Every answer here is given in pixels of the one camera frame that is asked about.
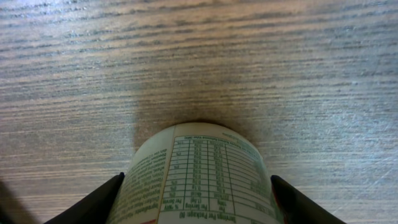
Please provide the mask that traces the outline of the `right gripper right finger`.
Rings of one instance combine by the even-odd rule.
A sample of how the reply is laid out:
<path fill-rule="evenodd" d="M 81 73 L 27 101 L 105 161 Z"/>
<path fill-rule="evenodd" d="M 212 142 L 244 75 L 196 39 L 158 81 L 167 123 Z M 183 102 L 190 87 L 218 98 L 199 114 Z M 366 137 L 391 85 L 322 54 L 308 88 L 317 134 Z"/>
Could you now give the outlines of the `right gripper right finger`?
<path fill-rule="evenodd" d="M 278 175 L 271 176 L 272 191 L 285 223 L 345 224 Z"/>

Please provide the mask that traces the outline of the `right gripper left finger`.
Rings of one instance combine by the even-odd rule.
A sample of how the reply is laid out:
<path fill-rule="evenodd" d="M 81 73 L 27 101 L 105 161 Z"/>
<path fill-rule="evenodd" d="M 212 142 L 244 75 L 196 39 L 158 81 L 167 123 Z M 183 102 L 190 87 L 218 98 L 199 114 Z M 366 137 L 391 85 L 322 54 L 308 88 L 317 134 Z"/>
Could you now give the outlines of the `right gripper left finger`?
<path fill-rule="evenodd" d="M 115 175 L 79 202 L 45 222 L 45 224 L 106 223 L 124 177 L 123 172 Z"/>

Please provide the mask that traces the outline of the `green lid glass jar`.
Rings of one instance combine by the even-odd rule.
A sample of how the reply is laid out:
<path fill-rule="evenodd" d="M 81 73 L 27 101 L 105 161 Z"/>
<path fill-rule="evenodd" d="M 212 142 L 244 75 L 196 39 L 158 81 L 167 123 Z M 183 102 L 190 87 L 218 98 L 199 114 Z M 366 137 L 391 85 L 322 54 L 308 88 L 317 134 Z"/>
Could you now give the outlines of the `green lid glass jar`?
<path fill-rule="evenodd" d="M 108 223 L 283 223 L 261 153 L 216 124 L 183 123 L 133 155 Z"/>

